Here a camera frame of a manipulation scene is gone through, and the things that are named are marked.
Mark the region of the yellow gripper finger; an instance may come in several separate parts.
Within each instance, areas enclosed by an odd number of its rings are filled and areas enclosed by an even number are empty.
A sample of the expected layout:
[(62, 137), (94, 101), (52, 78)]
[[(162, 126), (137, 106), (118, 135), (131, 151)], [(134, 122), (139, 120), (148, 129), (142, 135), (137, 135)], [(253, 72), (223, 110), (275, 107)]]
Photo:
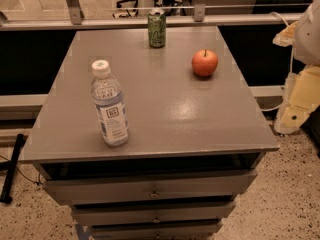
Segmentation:
[(320, 67), (306, 65), (298, 74), (289, 73), (274, 130), (280, 134), (296, 132), (319, 105)]
[(295, 21), (279, 32), (274, 38), (273, 43), (277, 46), (287, 47), (294, 43), (294, 33), (298, 22)]

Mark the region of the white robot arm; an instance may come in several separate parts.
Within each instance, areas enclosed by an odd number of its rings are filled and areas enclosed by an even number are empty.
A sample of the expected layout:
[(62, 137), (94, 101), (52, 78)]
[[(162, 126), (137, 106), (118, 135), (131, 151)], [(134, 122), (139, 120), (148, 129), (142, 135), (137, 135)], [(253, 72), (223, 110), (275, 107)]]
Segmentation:
[(279, 32), (273, 43), (292, 46), (293, 58), (305, 65), (299, 73), (289, 72), (274, 123), (276, 132), (292, 134), (320, 105), (320, 0), (313, 0), (299, 20)]

